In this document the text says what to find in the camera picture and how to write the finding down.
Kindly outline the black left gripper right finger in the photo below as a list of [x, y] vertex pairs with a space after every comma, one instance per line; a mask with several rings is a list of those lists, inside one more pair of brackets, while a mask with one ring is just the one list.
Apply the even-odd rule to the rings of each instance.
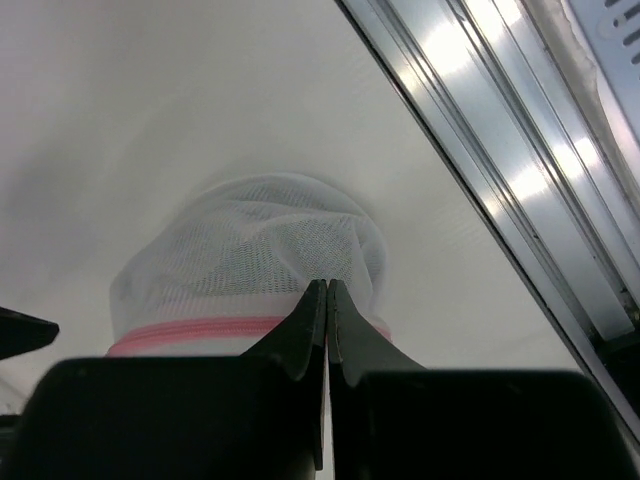
[[426, 368], [332, 281], [327, 348], [339, 479], [627, 479], [600, 392], [571, 371]]

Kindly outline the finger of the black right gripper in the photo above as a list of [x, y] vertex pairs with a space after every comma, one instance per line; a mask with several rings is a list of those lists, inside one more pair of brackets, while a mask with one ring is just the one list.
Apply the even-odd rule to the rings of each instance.
[[58, 334], [57, 323], [1, 308], [2, 358], [12, 358], [45, 348], [54, 342]]

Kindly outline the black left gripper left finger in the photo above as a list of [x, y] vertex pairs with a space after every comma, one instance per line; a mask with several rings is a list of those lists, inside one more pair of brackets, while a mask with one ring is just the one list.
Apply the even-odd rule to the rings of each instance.
[[18, 422], [18, 479], [311, 479], [323, 467], [327, 286], [245, 353], [73, 359]]

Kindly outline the white mesh pink-trimmed laundry bag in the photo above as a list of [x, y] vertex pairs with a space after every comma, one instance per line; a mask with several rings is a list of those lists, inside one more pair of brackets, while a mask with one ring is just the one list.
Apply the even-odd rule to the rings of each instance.
[[112, 357], [238, 355], [314, 280], [341, 280], [381, 333], [387, 251], [341, 191], [299, 174], [231, 181], [188, 203], [110, 287]]

